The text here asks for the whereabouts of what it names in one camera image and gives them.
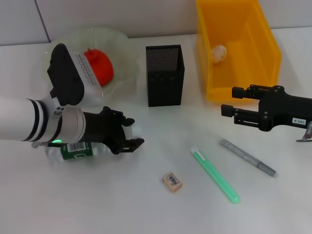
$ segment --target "yellow plastic box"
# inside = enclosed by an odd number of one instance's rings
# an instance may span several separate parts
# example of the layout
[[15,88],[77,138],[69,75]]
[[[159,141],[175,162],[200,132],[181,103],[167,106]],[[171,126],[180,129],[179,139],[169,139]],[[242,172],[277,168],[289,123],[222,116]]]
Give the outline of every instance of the yellow plastic box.
[[[234,100],[234,86],[277,85],[281,52],[257,0],[197,0],[197,11],[196,46],[208,100]],[[213,64],[217,45],[227,48],[227,56]]]

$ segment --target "plastic bottle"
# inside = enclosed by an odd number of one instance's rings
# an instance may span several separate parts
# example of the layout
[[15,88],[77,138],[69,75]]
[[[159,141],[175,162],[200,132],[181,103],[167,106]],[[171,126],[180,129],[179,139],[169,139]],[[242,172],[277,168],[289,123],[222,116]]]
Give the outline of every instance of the plastic bottle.
[[[140,138],[140,129],[135,124],[123,127],[126,139]],[[65,160],[75,160],[83,157],[104,157],[113,155],[110,149],[102,143],[77,142],[59,147],[45,147],[45,154],[53,164],[62,163]]]

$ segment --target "green highlighter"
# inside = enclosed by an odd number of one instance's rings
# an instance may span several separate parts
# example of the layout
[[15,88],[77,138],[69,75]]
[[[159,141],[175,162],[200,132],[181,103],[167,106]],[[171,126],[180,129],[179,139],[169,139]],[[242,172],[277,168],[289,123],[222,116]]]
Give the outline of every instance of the green highlighter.
[[211,164],[211,162],[204,156],[204,154],[197,148],[192,147],[191,153],[194,155],[196,160],[201,164],[205,171],[211,176],[215,183],[223,190],[223,192],[228,196],[232,203],[239,203],[240,198],[234,189],[226,182],[222,175],[216,170],[216,168]]

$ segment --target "gray marker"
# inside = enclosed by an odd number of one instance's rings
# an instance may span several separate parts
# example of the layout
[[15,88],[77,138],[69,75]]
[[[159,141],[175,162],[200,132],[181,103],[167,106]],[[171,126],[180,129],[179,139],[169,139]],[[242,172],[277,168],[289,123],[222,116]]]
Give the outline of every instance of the gray marker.
[[222,139],[219,141],[219,144],[223,147],[227,148],[237,156],[240,156],[245,161],[249,162],[251,165],[255,166],[256,168],[262,170],[266,174],[270,176],[274,176],[276,171],[273,170],[271,167],[267,166],[263,162],[261,162],[259,159],[255,158],[254,156],[250,155],[249,153],[243,151],[242,149],[238,148],[236,145],[233,145],[226,139]]

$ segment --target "white table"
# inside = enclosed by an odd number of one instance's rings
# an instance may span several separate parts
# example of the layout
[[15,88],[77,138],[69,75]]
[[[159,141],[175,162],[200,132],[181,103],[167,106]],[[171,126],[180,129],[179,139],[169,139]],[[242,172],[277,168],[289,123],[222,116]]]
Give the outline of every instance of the white table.
[[[273,32],[283,52],[279,84],[289,94],[312,98],[312,28]],[[145,143],[133,154],[52,167],[43,148],[0,141],[0,233],[311,233],[312,143],[295,142],[304,130],[279,126],[264,133],[222,117],[220,106],[201,93],[195,35],[133,41],[141,53],[136,87],[119,90],[105,104],[133,117]],[[145,46],[162,44],[182,46],[182,105],[149,108]],[[0,95],[46,95],[40,64],[45,47],[0,47]],[[257,110],[257,105],[241,108]],[[271,166],[277,176],[220,148],[217,135]],[[193,144],[237,191],[239,204],[232,204],[190,155]],[[175,194],[161,181],[170,171],[184,183]]]

